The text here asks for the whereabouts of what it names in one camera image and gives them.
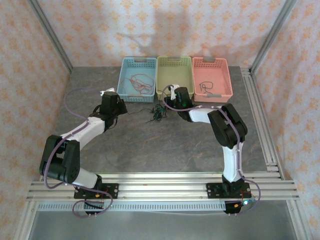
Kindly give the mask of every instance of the floral wall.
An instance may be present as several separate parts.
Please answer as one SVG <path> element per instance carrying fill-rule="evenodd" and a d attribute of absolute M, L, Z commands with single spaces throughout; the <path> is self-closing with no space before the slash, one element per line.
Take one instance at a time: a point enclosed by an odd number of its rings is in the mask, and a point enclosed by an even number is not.
<path fill-rule="evenodd" d="M 26 0 L 0 2 L 0 239 L 12 239 L 69 73 Z"/>
<path fill-rule="evenodd" d="M 285 0 L 40 0 L 72 64 L 213 56 L 250 67 Z"/>
<path fill-rule="evenodd" d="M 286 175 L 320 239 L 320 7 L 300 0 L 256 74 Z"/>

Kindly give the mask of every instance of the blue basket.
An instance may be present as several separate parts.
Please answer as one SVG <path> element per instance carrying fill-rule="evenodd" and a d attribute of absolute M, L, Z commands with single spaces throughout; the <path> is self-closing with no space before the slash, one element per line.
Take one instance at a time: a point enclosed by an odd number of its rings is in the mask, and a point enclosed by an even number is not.
<path fill-rule="evenodd" d="M 122 61 L 117 93 L 125 102 L 153 103 L 156 91 L 157 59 L 154 57 L 125 57 Z M 148 88 L 138 91 L 131 79 Z"/>

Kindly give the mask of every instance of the green basket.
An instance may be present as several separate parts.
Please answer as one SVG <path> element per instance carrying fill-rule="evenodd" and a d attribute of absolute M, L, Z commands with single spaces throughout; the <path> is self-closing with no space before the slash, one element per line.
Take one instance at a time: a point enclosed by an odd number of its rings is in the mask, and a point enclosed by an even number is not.
<path fill-rule="evenodd" d="M 163 89 L 170 84 L 187 87 L 189 96 L 194 95 L 192 61 L 189 56 L 158 56 L 156 66 L 156 95 L 161 99 Z"/>

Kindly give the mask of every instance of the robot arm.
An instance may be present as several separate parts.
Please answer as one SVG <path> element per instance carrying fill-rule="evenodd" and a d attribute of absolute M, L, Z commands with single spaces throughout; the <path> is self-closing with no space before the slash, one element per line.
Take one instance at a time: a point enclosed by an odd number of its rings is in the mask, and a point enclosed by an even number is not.
<path fill-rule="evenodd" d="M 223 106 L 212 108 L 195 108 L 193 105 L 188 89 L 173 84 L 170 87 L 171 100 L 176 109 L 191 109 L 186 111 L 178 111 L 178 114 L 186 121 L 191 123 L 207 123 L 211 124 L 214 135 L 223 149 L 224 171 L 222 175 L 223 189 L 214 189 L 216 196 L 219 198 L 237 197 L 241 191 L 247 191 L 248 184 L 243 180 L 241 151 L 245 141 L 245 135 L 248 133 L 247 126 L 240 118 L 232 104 L 226 103 Z M 224 115 L 217 110 L 220 108 L 232 121 L 232 124 L 238 131 L 240 143 L 237 148 L 238 139 L 235 131 L 227 122 Z"/>
<path fill-rule="evenodd" d="M 102 187 L 103 183 L 99 175 L 80 168 L 80 150 L 93 138 L 108 130 L 115 120 L 118 120 L 119 115 L 127 113 L 127 108 L 113 88 L 102 91 L 101 95 L 101 105 L 94 109 L 87 121 L 70 132 L 60 136 L 51 135 L 48 137 L 39 168 L 41 175 L 45 173 L 49 156 L 55 146 L 63 138 L 71 135 L 54 153 L 49 166 L 48 177 L 89 189 L 105 190 Z"/>
<path fill-rule="evenodd" d="M 218 113 L 218 110 L 212 110 L 208 108 L 199 108 L 199 109 L 193 109 L 190 110 L 189 116 L 193 123 L 206 123 L 211 124 L 209 116 L 212 112 Z M 243 147 L 244 142 L 240 142 L 239 144 L 239 151 L 240 151 L 240 159 L 239 159 L 239 170 L 242 173 L 242 166 L 241 166 L 241 151 Z M 224 170 L 223 170 L 223 176 L 226 180 L 228 180 L 230 183 L 236 182 L 239 179 L 241 179 L 241 175 L 238 171 L 237 167 L 237 144 L 235 144 L 232 148 L 229 146 L 222 146 L 223 150 L 223 160 L 224 160 Z"/>

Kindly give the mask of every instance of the metal bar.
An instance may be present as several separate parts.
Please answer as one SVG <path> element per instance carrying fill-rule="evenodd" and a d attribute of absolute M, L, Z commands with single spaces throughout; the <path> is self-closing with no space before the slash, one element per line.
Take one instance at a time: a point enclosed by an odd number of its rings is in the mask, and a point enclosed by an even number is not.
<path fill-rule="evenodd" d="M 260 139 L 262 152 L 264 156 L 264 160 L 266 164 L 275 163 L 273 158 L 273 153 L 271 152 L 271 148 L 269 147 L 270 140 L 268 139 L 268 124 L 266 118 L 262 112 L 262 104 L 259 99 L 258 91 L 253 86 L 253 78 L 249 74 L 242 74 L 244 86 L 248 95 L 250 107 L 253 113 L 254 122 L 256 125 L 256 129 L 258 132 L 258 136 Z"/>
<path fill-rule="evenodd" d="M 34 223 L 34 219 L 36 216 L 38 202 L 32 201 L 27 202 L 25 205 L 25 209 L 22 212 L 20 222 L 18 224 L 18 228 L 15 232 L 14 239 L 15 240 L 28 240 L 29 235 L 32 229 L 32 225 Z"/>
<path fill-rule="evenodd" d="M 300 200 L 287 200 L 286 203 L 297 239 L 312 239 L 310 227 Z"/>
<path fill-rule="evenodd" d="M 59 54 L 64 66 L 68 70 L 68 72 L 71 74 L 73 66 L 64 50 L 62 47 L 57 35 L 55 34 L 52 26 L 49 23 L 48 18 L 46 17 L 44 11 L 42 10 L 38 0 L 27 0 L 33 9 L 35 15 L 39 19 L 44 31 L 48 35 L 49 39 L 51 40 L 54 48 L 56 49 L 57 53 Z"/>
<path fill-rule="evenodd" d="M 43 201 L 39 203 L 39 212 L 71 212 L 76 201 Z M 96 211 L 97 209 L 84 204 L 75 205 L 76 211 Z M 114 202 L 108 212 L 202 212 L 224 211 L 225 201 L 122 201 Z"/>
<path fill-rule="evenodd" d="M 278 172 L 246 173 L 261 189 L 262 200 L 288 200 L 299 197 L 294 181 L 281 180 Z M 220 173 L 110 173 L 102 181 L 120 183 L 115 201 L 207 201 L 206 183 L 221 182 Z M 254 195 L 257 187 L 250 185 Z M 28 201 L 74 201 L 74 188 L 61 185 L 53 190 L 34 181 Z"/>
<path fill-rule="evenodd" d="M 280 31 L 281 27 L 285 23 L 289 13 L 291 12 L 292 8 L 294 7 L 297 0 L 286 0 L 278 17 L 276 18 L 271 30 L 266 37 L 261 49 L 259 50 L 257 56 L 255 57 L 252 67 L 250 69 L 251 73 L 255 73 L 260 66 L 262 60 L 264 59 L 265 55 L 267 54 L 270 46 L 272 45 L 273 41 L 275 40 L 278 32 Z"/>
<path fill-rule="evenodd" d="M 268 150 L 269 150 L 269 153 L 271 154 L 271 159 L 273 162 L 277 163 L 277 167 L 278 167 L 278 170 L 279 170 L 279 173 L 280 173 L 280 176 L 282 179 L 286 179 L 285 177 L 285 172 L 284 172 L 284 169 L 283 169 L 283 166 L 282 166 L 282 162 L 281 162 L 281 158 L 279 156 L 279 153 L 277 151 L 277 148 L 276 148 L 276 144 L 274 142 L 274 139 L 271 135 L 271 132 L 269 130 L 269 127 L 268 127 L 268 122 L 267 122 L 267 114 L 266 114 L 266 110 L 264 109 L 263 105 L 262 105 L 262 101 L 261 101 L 261 96 L 260 96 L 260 93 L 258 91 L 258 88 L 257 88 L 257 79 L 256 79 L 256 75 L 254 73 L 252 73 L 252 81 L 250 81 L 250 84 L 251 84 L 251 87 L 253 88 L 253 92 L 255 93 L 255 100 L 257 101 L 256 104 L 259 106 L 259 114 L 260 114 L 260 118 L 263 122 L 263 129 L 264 129 L 264 134 L 265 134 L 265 138 L 266 138 L 266 142 L 267 142 L 267 145 L 268 145 Z"/>

